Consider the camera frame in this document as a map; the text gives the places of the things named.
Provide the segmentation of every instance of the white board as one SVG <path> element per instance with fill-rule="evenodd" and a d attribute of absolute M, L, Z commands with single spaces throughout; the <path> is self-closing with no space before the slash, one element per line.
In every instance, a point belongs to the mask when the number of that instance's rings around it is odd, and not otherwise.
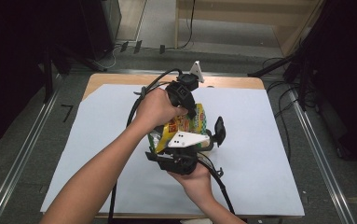
<path fill-rule="evenodd" d="M 102 85 L 78 109 L 64 152 L 50 183 L 41 212 L 46 212 L 68 179 L 125 128 L 137 85 Z M 239 216 L 302 217 L 300 201 L 279 131 L 264 90 L 198 88 L 208 129 L 222 116 L 227 137 L 210 153 Z M 149 161 L 144 138 L 133 152 L 117 184 L 116 213 L 202 215 L 181 185 Z M 227 207 L 215 181 L 215 198 Z M 108 198 L 100 213 L 109 212 Z"/>

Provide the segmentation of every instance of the snack bag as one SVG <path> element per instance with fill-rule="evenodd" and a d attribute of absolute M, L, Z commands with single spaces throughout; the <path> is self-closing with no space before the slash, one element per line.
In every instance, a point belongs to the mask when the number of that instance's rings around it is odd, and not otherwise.
<path fill-rule="evenodd" d="M 164 126 L 159 126 L 149 135 L 150 149 L 154 153 L 161 152 L 166 148 L 172 138 L 178 131 L 187 133 L 206 134 L 207 120 L 205 117 L 202 104 L 196 104 L 196 116 L 191 119 L 188 115 L 177 116 L 166 123 Z M 206 147 L 207 143 L 199 143 L 199 147 Z"/>

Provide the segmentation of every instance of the wooden table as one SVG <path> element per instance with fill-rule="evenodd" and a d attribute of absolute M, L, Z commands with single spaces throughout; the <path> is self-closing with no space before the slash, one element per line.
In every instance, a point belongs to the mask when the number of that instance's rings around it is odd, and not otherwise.
<path fill-rule="evenodd" d="M 90 77 L 88 86 L 83 95 L 83 99 L 89 94 L 99 89 L 102 84 L 128 84 L 128 85 L 149 85 L 158 75 L 128 75 L 128 74 L 94 74 Z M 172 81 L 177 76 L 167 75 L 160 81 Z M 257 77 L 206 77 L 205 83 L 199 83 L 200 87 L 222 87 L 222 88 L 244 88 L 259 89 L 265 87 L 261 79 Z"/>
<path fill-rule="evenodd" d="M 91 76 L 41 212 L 48 209 L 64 183 L 83 164 L 120 134 L 138 97 L 133 92 L 140 90 L 138 85 L 148 85 L 156 77 L 129 74 Z M 176 76 L 165 76 L 161 81 L 175 79 Z M 215 167 L 224 169 L 222 181 L 227 186 L 238 217 L 304 216 L 261 79 L 204 79 L 201 87 L 217 88 L 198 88 L 193 94 L 195 100 L 200 100 L 205 106 L 210 127 L 218 116 L 224 118 L 227 138 L 220 147 L 211 151 L 210 159 Z M 156 162 L 146 159 L 144 152 L 148 147 L 149 142 L 145 138 L 119 177 L 114 217 L 204 217 L 185 196 L 182 187 L 161 171 Z M 212 184 L 215 199 L 227 206 L 217 184 L 214 181 Z M 109 202 L 107 199 L 99 217 L 108 216 Z"/>

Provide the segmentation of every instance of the gray floor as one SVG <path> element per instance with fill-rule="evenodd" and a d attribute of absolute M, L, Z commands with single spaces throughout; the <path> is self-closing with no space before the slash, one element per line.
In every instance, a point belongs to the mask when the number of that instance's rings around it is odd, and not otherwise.
<path fill-rule="evenodd" d="M 116 65 L 108 69 L 107 72 L 122 72 L 121 69 L 141 69 L 155 72 L 155 70 L 165 71 L 173 67 L 189 70 L 194 61 L 200 60 L 201 69 L 205 73 L 233 77 L 245 76 L 247 73 L 261 69 L 263 61 L 267 58 L 275 57 L 273 50 L 266 50 L 265 52 L 269 52 L 269 55 L 266 53 L 263 55 L 239 55 L 236 53 L 226 54 L 225 52 L 199 52 L 198 50 L 169 50 L 160 55 L 156 49 L 142 49 L 137 54 L 133 54 L 133 49 L 128 49 L 125 52 L 116 50 Z M 112 54 L 100 61 L 105 65 L 113 62 Z M 0 217 L 0 223 L 37 223 L 42 217 L 39 209 L 64 149 L 71 125 L 75 120 L 76 110 L 83 92 L 90 75 L 93 73 L 82 64 L 73 62 L 73 70 L 64 79 L 56 103 Z M 272 73 L 272 75 L 263 77 L 266 87 L 274 80 L 281 80 L 283 68 Z M 269 100 L 274 112 L 278 111 L 279 98 L 287 88 L 287 86 L 281 85 L 270 92 Z M 42 107 L 43 94 L 44 90 L 41 90 L 32 99 L 0 141 L 0 186 Z M 288 96 L 282 99 L 282 105 L 288 105 L 289 102 Z M 63 121 L 67 115 L 67 107 L 62 105 L 74 106 L 73 112 L 65 122 Z M 323 152 L 326 154 L 335 172 L 336 179 L 350 202 L 350 209 L 357 221 L 357 161 L 341 160 L 336 155 L 336 147 L 320 115 L 312 108 L 309 108 L 307 113 L 323 146 Z M 283 115 L 286 119 L 292 146 L 291 167 L 306 213 L 302 218 L 287 219 L 283 223 L 341 223 L 295 110 L 291 108 L 285 111 Z M 276 121 L 280 129 L 281 139 L 287 148 L 285 130 L 282 127 L 281 119 L 276 119 Z M 100 218 L 94 220 L 94 223 L 105 222 L 105 219 Z M 278 222 L 277 218 L 249 219 L 249 223 Z"/>
<path fill-rule="evenodd" d="M 175 1 L 147 0 L 137 40 L 143 47 L 174 46 Z M 190 20 L 179 20 L 178 46 L 189 38 Z M 193 21 L 190 51 L 255 57 L 281 57 L 282 53 L 269 25 L 223 21 Z"/>

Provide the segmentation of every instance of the metal rail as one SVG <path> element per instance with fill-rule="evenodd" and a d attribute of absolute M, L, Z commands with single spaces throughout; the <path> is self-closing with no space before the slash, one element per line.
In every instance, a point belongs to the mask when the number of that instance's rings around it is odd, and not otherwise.
<path fill-rule="evenodd" d="M 296 91 L 290 91 L 291 100 L 297 99 Z M 336 211 L 340 217 L 341 223 L 343 224 L 355 224 L 355 219 L 350 210 L 349 204 L 344 196 L 341 187 L 338 185 L 335 175 L 330 167 L 328 160 L 326 159 L 320 142 L 318 141 L 317 135 L 315 134 L 307 112 L 302 111 L 300 105 L 295 103 L 295 111 L 300 120 L 303 130 L 309 140 L 309 145 L 311 147 L 312 153 L 314 155 L 315 161 L 318 164 L 323 180 L 329 190 L 330 197 L 335 204 Z"/>
<path fill-rule="evenodd" d="M 3 214 L 5 207 L 7 206 L 7 202 L 17 185 L 19 178 L 21 177 L 21 173 L 24 170 L 27 161 L 30 158 L 36 140 L 41 133 L 42 128 L 44 127 L 45 121 L 47 120 L 48 115 L 50 114 L 50 111 L 56 102 L 56 98 L 62 82 L 63 77 L 61 75 L 57 75 L 55 85 L 56 88 L 54 92 L 52 93 L 49 101 L 43 104 L 38 117 L 33 124 L 33 127 L 27 135 L 23 145 L 21 146 L 21 150 L 19 151 L 16 160 L 13 162 L 6 179 L 0 187 L 0 217 Z"/>

